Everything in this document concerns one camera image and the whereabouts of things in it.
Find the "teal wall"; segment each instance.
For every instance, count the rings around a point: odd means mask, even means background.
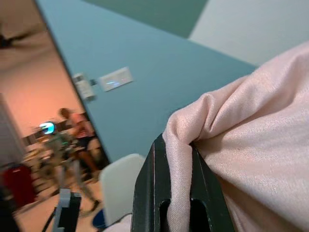
[[[187,38],[207,0],[84,0]]]
[[[249,74],[254,66],[81,0],[37,0],[71,75],[88,79],[128,66],[134,81],[86,109],[111,161],[147,155],[170,114]]]

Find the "white wall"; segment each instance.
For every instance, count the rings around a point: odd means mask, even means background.
[[[19,139],[11,114],[0,94],[0,166],[10,162],[19,163],[26,151]]]
[[[84,111],[56,52],[1,73],[0,92],[23,137],[44,121],[62,121],[59,108]]]
[[[309,0],[210,0],[190,40],[260,65],[309,40]]]

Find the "ceiling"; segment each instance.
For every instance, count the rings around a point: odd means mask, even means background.
[[[0,23],[1,32],[7,38],[37,26],[45,27],[33,0],[1,0]],[[54,49],[47,31],[15,44],[17,48],[0,50],[0,72],[15,68],[21,63],[30,62]]]

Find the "ceiling fan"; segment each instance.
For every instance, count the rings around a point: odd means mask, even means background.
[[[33,28],[23,33],[20,33],[16,36],[6,37],[1,32],[1,24],[0,24],[0,49],[19,48],[20,46],[18,46],[16,42],[22,41],[30,36],[33,36],[43,31],[46,31],[46,28],[44,28],[42,25],[36,25]]]

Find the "hair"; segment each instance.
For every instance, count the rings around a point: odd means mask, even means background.
[[[68,108],[61,108],[59,110],[59,114],[61,114],[62,116],[66,113],[66,112],[70,112],[70,110]]]

